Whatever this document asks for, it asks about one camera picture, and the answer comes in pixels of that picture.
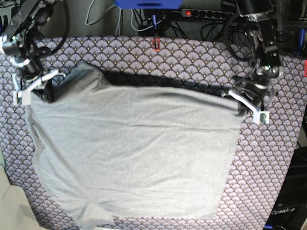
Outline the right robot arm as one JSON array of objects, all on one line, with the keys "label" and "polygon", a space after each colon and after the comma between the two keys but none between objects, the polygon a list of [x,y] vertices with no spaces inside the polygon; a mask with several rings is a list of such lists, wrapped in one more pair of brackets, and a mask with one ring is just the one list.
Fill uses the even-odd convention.
[{"label": "right robot arm", "polygon": [[[57,3],[64,9],[62,39],[54,49],[38,47],[36,41],[42,39],[39,27],[48,23]],[[9,58],[16,69],[12,75],[14,105],[29,105],[32,94],[47,103],[54,101],[52,80],[62,72],[58,69],[47,70],[44,65],[47,57],[55,55],[63,47],[70,25],[70,11],[65,0],[27,0],[11,19],[0,36],[0,53]]]}]

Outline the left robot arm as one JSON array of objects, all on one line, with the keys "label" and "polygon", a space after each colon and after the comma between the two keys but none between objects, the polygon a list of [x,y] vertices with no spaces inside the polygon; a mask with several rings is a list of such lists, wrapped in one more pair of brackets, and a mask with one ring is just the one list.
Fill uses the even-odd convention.
[{"label": "left robot arm", "polygon": [[[238,61],[251,65],[252,70],[246,76],[234,76],[233,89],[224,92],[238,102],[239,115],[245,115],[248,110],[253,113],[263,113],[267,108],[265,96],[273,97],[270,89],[283,74],[283,65],[274,34],[274,27],[269,18],[273,12],[270,0],[237,0],[237,11],[230,17],[223,28],[223,41],[231,54]],[[253,48],[250,57],[240,57],[232,48],[228,36],[229,28],[239,17],[247,20],[246,35],[253,38]]]}]

